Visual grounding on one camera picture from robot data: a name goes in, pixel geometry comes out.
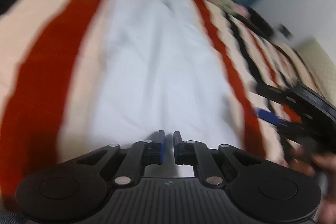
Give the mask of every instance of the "grooved surface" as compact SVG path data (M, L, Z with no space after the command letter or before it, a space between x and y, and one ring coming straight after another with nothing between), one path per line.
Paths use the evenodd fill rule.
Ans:
M142 178L116 190L96 214L76 224L263 224L240 212L220 189L197 178ZM28 221L26 224L38 224Z

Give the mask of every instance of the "white wall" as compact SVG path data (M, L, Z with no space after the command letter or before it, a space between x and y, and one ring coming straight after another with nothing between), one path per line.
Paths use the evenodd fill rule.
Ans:
M258 0L253 8L272 27L281 23L292 32L288 45L314 36L334 49L336 60L336 0Z

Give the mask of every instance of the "hand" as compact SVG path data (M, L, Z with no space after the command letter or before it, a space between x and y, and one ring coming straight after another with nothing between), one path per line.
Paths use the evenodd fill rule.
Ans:
M293 154L295 157L298 157L302 153L302 148L299 148L295 150ZM320 205L318 224L336 224L336 155L332 153L314 155L312 159L318 167L330 172L328 178L328 193ZM315 175L314 168L300 160L291 161L289 167L307 176Z

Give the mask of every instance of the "black plastic part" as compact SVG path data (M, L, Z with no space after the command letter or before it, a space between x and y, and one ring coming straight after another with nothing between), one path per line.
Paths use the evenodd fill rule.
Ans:
M311 178L230 145L208 149L175 132L176 163L192 165L196 177L142 177L145 165L162 162L162 134L130 149L106 146L24 179L17 201L31 219L26 224L313 223L321 193ZM131 181L118 185L118 176Z
M246 214L266 223L300 222L315 214L321 192L310 177L232 146L219 151L237 170L230 197Z
M265 224L241 212L225 191L205 187L198 178L141 178L134 187L116 190L99 212L76 222L131 223ZM302 224L314 223L306 220Z
M261 96L288 105L301 117L300 124L278 125L280 136L302 145L312 143L306 140L311 138L316 142L312 152L336 153L336 108L325 98L300 82L287 90L269 85L257 85L256 90Z
M287 27L283 24L280 24L278 30L283 34L287 39L291 39L293 34L287 29Z
M164 131L151 143L134 143L131 149L105 146L76 159L26 177L16 190L24 214L39 222L71 222L91 215L116 188L113 180L127 176L130 187L139 182L144 166L161 164Z
M261 21L254 20L253 18L248 19L243 17L240 14L233 14L233 17L238 19L240 22L244 23L252 32L254 32L257 36L260 36L266 40L270 40L273 35L273 29L272 30L266 30L264 24L260 24Z
M264 20L255 10L251 7L247 7L250 13L250 21L261 30L268 39L274 35L273 28Z

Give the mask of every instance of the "striped fabric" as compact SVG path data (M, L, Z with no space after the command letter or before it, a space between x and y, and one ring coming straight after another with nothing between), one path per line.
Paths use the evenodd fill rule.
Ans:
M26 175L88 152L86 136L102 70L109 0L0 3L0 208L16 210ZM280 162L283 140L255 107L292 121L288 107L255 93L256 83L285 88L301 79L316 90L287 46L259 38L237 19L194 0L195 25L209 38L232 88L233 127L245 149Z

